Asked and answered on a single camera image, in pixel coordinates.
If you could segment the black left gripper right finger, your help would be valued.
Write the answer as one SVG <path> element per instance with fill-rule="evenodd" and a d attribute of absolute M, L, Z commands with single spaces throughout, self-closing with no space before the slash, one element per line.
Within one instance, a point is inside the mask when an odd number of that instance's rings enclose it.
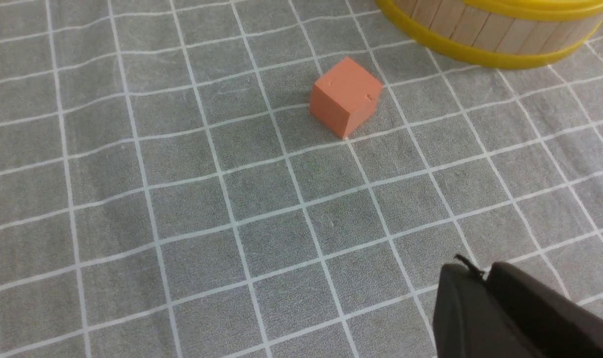
<path fill-rule="evenodd" d="M 486 286 L 545 358 L 603 358 L 603 319 L 530 274 L 494 263 Z"/>

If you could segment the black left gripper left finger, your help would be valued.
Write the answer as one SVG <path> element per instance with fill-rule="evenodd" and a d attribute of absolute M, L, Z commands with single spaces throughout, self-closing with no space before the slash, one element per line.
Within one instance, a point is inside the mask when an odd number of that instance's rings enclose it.
<path fill-rule="evenodd" d="M 433 313 L 439 358 L 539 358 L 541 353 L 486 288 L 485 272 L 461 254 L 440 270 Z"/>

